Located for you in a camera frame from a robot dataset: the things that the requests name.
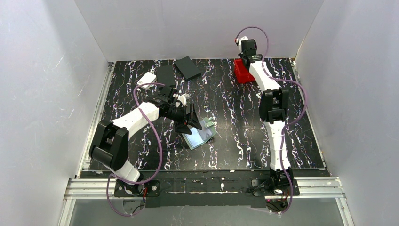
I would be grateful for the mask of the mint green card holder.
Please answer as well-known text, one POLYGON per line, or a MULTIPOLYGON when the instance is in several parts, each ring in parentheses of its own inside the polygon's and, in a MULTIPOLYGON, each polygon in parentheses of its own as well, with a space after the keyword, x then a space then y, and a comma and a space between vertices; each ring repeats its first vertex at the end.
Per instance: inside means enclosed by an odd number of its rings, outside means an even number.
POLYGON ((200 121, 200 124, 202 126, 202 130, 191 127, 191 134, 182 134, 190 150, 205 144, 217 134, 215 129, 216 124, 208 117, 203 118, 200 121))

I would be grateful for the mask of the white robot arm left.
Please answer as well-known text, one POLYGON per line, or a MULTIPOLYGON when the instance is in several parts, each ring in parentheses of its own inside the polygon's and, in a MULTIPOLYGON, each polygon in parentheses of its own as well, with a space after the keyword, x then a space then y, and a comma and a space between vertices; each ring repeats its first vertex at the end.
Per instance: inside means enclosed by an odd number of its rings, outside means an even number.
POLYGON ((128 185, 150 182, 162 166, 162 144, 153 122, 159 118, 173 121, 174 130, 181 134, 192 134, 191 128, 202 130, 193 104, 188 104, 185 95, 170 86, 145 99, 133 111, 112 121, 98 123, 90 148, 89 157, 108 168, 116 179, 128 185), (140 180, 140 172, 128 160, 129 140, 142 128, 150 126, 159 146, 159 164, 154 174, 140 180))

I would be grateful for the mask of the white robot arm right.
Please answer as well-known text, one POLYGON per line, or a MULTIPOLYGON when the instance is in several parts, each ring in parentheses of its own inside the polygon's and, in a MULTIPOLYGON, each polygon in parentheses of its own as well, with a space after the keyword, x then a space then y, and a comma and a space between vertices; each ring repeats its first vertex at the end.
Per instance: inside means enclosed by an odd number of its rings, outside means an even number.
POLYGON ((244 67, 254 77, 262 92, 258 110, 269 138, 270 170, 273 179, 278 182, 292 180, 283 130, 286 126, 289 92, 277 83, 267 69, 263 56, 257 54, 257 44, 254 39, 244 36, 237 38, 235 43, 239 47, 239 57, 244 67))

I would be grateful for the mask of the red plastic bin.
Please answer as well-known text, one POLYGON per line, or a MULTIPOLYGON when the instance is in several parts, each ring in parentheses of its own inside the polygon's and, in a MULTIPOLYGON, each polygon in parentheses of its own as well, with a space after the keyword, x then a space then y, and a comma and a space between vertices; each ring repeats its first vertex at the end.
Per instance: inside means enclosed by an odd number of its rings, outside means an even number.
POLYGON ((234 60, 234 73, 238 83, 254 82, 255 78, 249 73, 241 59, 234 60))

